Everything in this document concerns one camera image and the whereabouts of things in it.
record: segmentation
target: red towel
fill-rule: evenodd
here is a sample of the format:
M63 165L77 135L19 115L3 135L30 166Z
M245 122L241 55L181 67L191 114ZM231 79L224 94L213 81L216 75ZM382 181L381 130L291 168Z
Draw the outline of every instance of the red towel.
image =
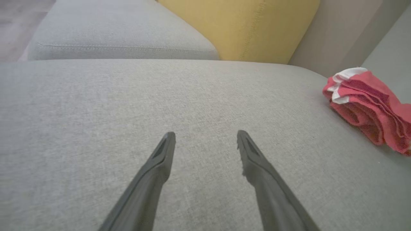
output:
M323 94L371 142L411 156L411 104L401 104L372 72L361 67L339 72L328 78Z

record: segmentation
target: yellow cushion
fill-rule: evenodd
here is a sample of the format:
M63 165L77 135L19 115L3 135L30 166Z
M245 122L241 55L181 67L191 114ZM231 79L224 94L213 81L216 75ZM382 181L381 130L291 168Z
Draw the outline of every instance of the yellow cushion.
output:
M222 60L286 64L320 0L158 0L203 34Z

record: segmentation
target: sofa cushion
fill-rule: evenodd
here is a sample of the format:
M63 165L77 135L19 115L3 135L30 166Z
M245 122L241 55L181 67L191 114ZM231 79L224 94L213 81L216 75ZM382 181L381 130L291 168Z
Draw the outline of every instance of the sofa cushion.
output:
M211 60L0 65L2 230L97 230L161 137L154 230L262 230L246 130L322 230L407 230L411 159L333 112L300 67Z
M36 31L29 60L218 60L198 31L154 0L59 0Z
M158 0L215 46L222 60L286 64L320 0Z

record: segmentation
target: wooden floor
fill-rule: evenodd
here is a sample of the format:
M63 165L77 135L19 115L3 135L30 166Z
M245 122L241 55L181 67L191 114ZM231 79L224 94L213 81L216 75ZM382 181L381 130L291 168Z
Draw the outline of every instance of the wooden floor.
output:
M55 1L0 0L0 62L27 58L27 45Z

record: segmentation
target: stitching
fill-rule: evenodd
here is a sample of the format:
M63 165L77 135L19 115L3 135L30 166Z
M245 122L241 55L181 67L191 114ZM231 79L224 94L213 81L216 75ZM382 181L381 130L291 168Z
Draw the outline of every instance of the stitching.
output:
M38 46L43 46L47 48L53 48L53 49L69 49L69 50L151 50L151 51L180 51L180 52L204 52L204 53L214 53L215 51L196 51L196 50L184 50L184 49L169 49L169 48L150 48L150 47L118 47L118 46L112 46L112 45L106 45L103 47L88 47L88 46L68 46L68 45L60 45L60 44L50 44L50 45L44 45L41 43L37 43Z
M257 24L258 24L258 22L260 21L261 13L262 13L262 11L263 11L263 9L264 9L265 2L266 2L266 0L263 0L263 2L260 3L259 9L258 9L258 11L257 11L257 13L256 13L255 18L254 18L254 22L253 22L253 24L252 24L252 26L251 26L251 28L250 28L250 32L249 32L248 37L247 37L247 41L246 41L246 43L245 43L245 45L244 45L244 51L243 51L242 54L240 55L240 61L243 61L243 60L244 60L244 56L245 56L245 54L246 54L246 53L248 52L248 50L249 50L250 41L251 41L251 38L252 38L252 36L253 36L254 29L257 27Z

